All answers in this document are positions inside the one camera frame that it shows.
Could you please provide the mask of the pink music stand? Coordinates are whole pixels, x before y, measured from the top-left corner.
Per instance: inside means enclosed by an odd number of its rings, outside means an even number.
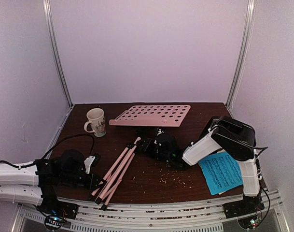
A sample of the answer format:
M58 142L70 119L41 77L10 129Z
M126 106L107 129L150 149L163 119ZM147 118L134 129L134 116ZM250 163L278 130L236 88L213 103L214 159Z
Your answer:
M89 198L94 199L96 204L100 204L103 211L107 210L111 198L122 182L135 155L142 153L140 143L144 138L154 139L156 156L151 158L165 161L176 170L186 170L189 166L182 159L182 150L179 148L175 137L163 128L179 127L190 108L186 104L135 105L117 118L110 120L109 125L111 126L136 127L136 139L124 148L104 175L105 186L93 190ZM164 133L157 136L158 129L162 129Z

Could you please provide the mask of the black metronome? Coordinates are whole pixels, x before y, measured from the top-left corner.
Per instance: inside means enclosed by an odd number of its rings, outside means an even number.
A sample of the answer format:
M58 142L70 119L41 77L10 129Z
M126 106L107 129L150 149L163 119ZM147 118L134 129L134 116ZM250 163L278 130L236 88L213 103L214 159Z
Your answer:
M210 138L212 139L216 144L218 144L217 139L219 137L220 129L218 127L218 121L220 120L219 116L212 116L210 120L205 125L199 140Z

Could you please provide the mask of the yellow sheet music page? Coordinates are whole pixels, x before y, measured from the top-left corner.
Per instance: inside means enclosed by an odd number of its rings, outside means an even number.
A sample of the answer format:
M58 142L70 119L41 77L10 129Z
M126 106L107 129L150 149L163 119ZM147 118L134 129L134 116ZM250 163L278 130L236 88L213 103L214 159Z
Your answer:
M226 153L221 151L208 155L198 162L211 195L221 195L227 191L228 181L224 173L225 164L222 164L225 155Z

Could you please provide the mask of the blue sheet music page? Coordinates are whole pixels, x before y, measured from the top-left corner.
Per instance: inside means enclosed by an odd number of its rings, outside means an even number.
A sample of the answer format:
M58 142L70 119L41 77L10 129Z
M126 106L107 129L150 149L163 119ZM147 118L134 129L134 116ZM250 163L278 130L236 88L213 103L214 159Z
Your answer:
M239 165L227 152L208 155L198 162L211 195L243 185Z

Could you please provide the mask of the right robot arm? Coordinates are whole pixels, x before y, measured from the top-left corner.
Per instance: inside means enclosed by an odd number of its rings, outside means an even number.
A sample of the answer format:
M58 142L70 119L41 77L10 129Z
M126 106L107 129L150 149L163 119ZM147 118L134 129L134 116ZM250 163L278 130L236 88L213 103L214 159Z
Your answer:
M240 210L250 213L261 202L260 154L267 147L258 147L252 126L228 116L213 116L199 139L187 148L180 149L174 136L161 129L154 138L144 138L141 149L149 157L166 161L175 169L184 171L210 158L218 151L226 152L239 166L243 184L243 200Z

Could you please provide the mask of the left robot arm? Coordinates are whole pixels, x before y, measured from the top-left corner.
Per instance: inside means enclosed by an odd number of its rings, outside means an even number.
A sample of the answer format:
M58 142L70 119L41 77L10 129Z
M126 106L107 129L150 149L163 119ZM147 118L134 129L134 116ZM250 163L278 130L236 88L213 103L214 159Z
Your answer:
M52 215L68 212L70 207L58 200L54 187L98 189L104 180L91 168L99 160L99 154L85 157L71 149L53 159L21 164L0 161L0 201L33 204Z

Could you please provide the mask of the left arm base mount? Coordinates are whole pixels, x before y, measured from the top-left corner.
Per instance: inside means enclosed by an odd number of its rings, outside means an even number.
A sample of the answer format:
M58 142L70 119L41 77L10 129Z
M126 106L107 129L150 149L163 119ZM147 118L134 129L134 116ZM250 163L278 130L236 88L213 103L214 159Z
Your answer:
M74 203L59 201L57 198L44 198L37 208L39 211L49 215L76 219L79 206Z

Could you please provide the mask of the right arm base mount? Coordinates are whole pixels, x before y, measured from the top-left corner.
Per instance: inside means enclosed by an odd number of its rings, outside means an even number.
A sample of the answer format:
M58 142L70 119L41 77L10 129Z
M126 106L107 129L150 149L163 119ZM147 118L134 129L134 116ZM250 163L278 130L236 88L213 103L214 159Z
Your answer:
M240 200L223 205L226 218L240 217L265 208L262 202Z

